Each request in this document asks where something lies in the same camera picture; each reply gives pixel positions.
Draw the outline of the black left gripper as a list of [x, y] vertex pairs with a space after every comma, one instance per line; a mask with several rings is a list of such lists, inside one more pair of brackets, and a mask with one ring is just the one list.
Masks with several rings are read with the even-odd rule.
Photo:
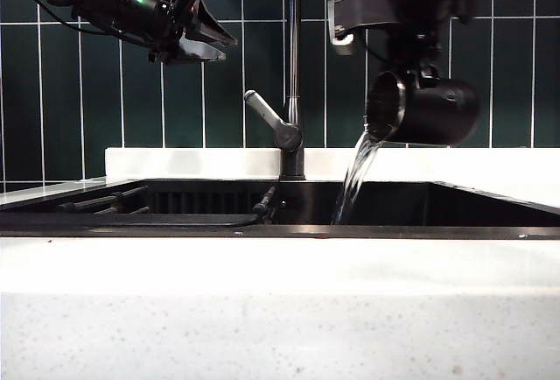
[[157, 0], [153, 17], [148, 54], [152, 63], [180, 65], [225, 60], [226, 54], [209, 44], [238, 43], [207, 11], [203, 0]]

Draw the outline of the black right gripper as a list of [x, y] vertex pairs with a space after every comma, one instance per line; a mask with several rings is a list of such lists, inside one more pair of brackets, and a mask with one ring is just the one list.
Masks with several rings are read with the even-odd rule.
[[441, 56], [440, 32], [447, 19], [427, 25], [404, 23], [395, 17], [384, 19], [385, 70], [417, 71], [417, 86], [435, 88], [441, 81], [437, 61]]

